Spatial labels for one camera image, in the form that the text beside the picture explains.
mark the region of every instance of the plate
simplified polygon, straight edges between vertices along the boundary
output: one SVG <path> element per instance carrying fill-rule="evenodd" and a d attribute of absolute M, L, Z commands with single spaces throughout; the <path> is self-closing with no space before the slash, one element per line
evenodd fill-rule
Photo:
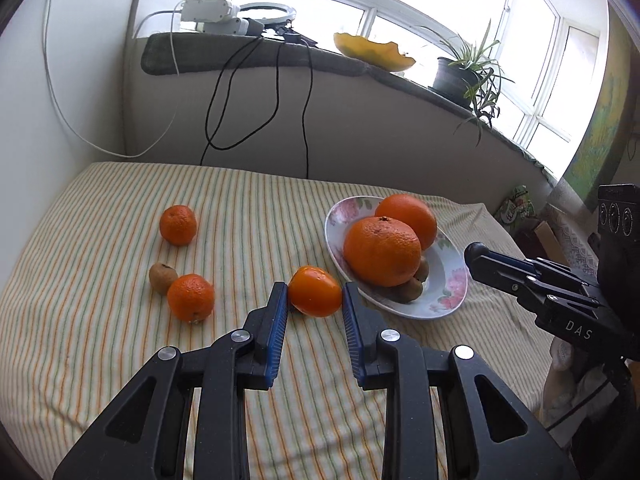
<path fill-rule="evenodd" d="M 373 216 L 382 199 L 377 196 L 352 196 L 336 203 L 324 220 L 324 240 L 331 259 L 340 273 L 358 285 L 360 293 L 380 308 L 410 319 L 439 319 L 460 307 L 466 296 L 465 261 L 441 229 L 431 247 L 424 251 L 429 277 L 422 294 L 409 303 L 398 303 L 380 293 L 380 288 L 364 283 L 353 273 L 342 256 L 344 237 L 351 224 Z"/>

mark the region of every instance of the yellow bowl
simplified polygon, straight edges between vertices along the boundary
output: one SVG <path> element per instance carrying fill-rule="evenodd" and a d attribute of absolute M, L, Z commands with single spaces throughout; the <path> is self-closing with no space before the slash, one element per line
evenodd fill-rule
<path fill-rule="evenodd" d="M 362 36 L 352 36 L 346 32 L 336 32 L 334 34 L 336 48 L 347 57 L 359 59 L 380 67 L 389 72 L 402 72 L 415 64 L 413 57 L 400 54 L 398 44 L 375 43 Z"/>

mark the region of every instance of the orange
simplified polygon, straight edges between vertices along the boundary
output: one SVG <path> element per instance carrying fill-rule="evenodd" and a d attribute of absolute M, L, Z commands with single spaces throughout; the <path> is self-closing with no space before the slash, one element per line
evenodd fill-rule
<path fill-rule="evenodd" d="M 188 245 L 197 227 L 196 215 L 185 205 L 172 205 L 160 217 L 160 234 L 172 245 Z"/>
<path fill-rule="evenodd" d="M 187 274 L 175 280 L 166 298 L 171 312 L 181 321 L 202 321 L 213 312 L 213 285 L 197 274 Z"/>
<path fill-rule="evenodd" d="M 420 248 L 431 247 L 438 234 L 436 217 L 422 200 L 407 194 L 386 197 L 376 208 L 376 216 L 388 216 L 407 224 L 418 235 Z"/>
<path fill-rule="evenodd" d="M 340 308 L 342 289 L 325 270 L 304 266 L 289 282 L 289 302 L 303 314 L 326 317 Z"/>
<path fill-rule="evenodd" d="M 408 282 L 420 266 L 420 240 L 407 224 L 386 216 L 369 216 L 353 224 L 344 237 L 344 259 L 371 285 Z"/>

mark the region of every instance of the striped tablecloth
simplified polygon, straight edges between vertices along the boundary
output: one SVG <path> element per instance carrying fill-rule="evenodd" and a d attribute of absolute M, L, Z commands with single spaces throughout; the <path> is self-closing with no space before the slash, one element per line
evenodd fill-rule
<path fill-rule="evenodd" d="M 324 267 L 337 277 L 323 241 L 326 213 L 348 196 L 393 192 L 218 168 L 91 165 L 42 219 L 0 298 L 2 423 L 34 468 L 51 478 L 159 348 L 208 346 L 264 306 L 273 282 L 288 282 L 299 266 Z M 484 205 L 420 198 L 457 247 L 481 240 L 521 256 Z M 160 214 L 173 204 L 189 205 L 199 219 L 186 248 L 170 246 L 158 232 Z M 211 280 L 213 316 L 197 326 L 173 318 L 146 278 L 156 261 Z M 465 304 L 443 320 L 384 315 L 425 345 L 469 344 L 527 406 L 538 405 L 550 337 L 509 296 L 471 283 Z M 384 392 L 361 391 L 351 375 L 341 316 L 292 316 L 274 387 L 246 396 L 252 478 L 379 478 L 384 413 Z M 436 429 L 442 444 L 442 428 Z M 189 455 L 193 431 L 192 424 Z M 438 462 L 445 478 L 442 450 Z M 191 466 L 189 457 L 187 478 Z"/>

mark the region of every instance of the camera lens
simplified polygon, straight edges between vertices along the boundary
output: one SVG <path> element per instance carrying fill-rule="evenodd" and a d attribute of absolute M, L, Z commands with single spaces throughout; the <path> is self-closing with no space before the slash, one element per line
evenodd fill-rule
<path fill-rule="evenodd" d="M 600 224 L 607 224 L 607 206 L 604 204 L 600 204 Z"/>
<path fill-rule="evenodd" d="M 613 203 L 609 208 L 609 229 L 611 229 L 612 233 L 617 233 L 619 227 L 620 209 L 618 209 L 618 204 Z"/>
<path fill-rule="evenodd" d="M 631 234 L 631 228 L 634 225 L 634 219 L 631 216 L 631 209 L 628 207 L 625 209 L 625 212 L 622 215 L 622 232 L 625 236 L 629 236 Z"/>

